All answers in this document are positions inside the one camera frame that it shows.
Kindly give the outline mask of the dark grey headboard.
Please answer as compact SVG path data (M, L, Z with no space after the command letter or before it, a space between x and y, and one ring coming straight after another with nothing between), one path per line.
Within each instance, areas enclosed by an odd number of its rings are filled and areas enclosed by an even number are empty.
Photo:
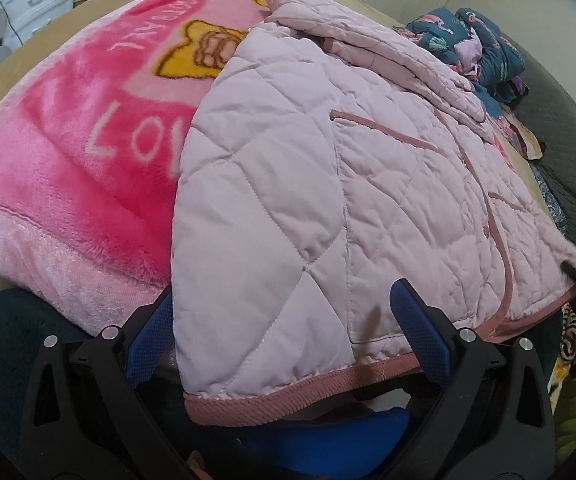
M576 103L533 55L519 52L528 95L513 114L542 144L536 166L565 214L566 237L576 245Z

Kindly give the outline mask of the pink teddy bear blanket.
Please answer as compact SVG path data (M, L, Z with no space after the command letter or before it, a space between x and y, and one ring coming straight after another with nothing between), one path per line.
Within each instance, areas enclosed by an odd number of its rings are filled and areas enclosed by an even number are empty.
M266 0L136 0L88 25L0 102L0 277L85 332L169 283L193 115Z

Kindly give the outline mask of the teal floral duvet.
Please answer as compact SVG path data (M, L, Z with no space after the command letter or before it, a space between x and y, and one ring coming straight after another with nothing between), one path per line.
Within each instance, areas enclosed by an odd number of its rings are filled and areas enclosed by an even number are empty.
M568 218L536 168L536 162L544 154L544 144L514 114L530 93L522 79L526 63L519 49L493 21L468 8L456 12L438 8L404 27L396 27L395 32L414 41L473 84L475 94L504 138L532 167L554 224L559 231L566 232Z

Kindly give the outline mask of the pink quilted jacket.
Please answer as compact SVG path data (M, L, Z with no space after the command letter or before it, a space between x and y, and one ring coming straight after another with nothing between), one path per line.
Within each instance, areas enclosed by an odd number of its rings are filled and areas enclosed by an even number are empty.
M406 280L501 341L573 297L576 247L469 81L332 0L266 0L202 99L173 218L176 362L200 425L273 422L414 370Z

